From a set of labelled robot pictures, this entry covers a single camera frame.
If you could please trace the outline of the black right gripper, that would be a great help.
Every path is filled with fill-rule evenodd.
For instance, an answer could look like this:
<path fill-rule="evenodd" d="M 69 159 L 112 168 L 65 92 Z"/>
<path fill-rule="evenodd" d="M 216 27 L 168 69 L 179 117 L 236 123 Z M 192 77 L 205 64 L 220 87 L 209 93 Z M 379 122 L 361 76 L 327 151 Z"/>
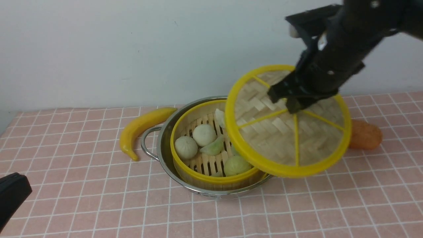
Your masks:
<path fill-rule="evenodd" d="M 286 98 L 290 114 L 337 94 L 364 67 L 365 37 L 348 29 L 342 20 L 292 23 L 290 34 L 301 38 L 307 48 L 296 71 L 270 86 L 267 92 L 272 103 Z"/>

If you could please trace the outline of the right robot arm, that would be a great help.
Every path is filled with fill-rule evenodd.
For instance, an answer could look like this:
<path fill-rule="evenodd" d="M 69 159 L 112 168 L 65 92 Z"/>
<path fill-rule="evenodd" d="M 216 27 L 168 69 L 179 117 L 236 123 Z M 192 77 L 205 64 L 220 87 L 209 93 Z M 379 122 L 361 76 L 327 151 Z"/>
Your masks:
<path fill-rule="evenodd" d="M 291 114 L 339 92 L 383 39 L 399 32 L 422 39 L 421 0 L 344 0 L 286 17 L 306 45 L 292 74 Z"/>

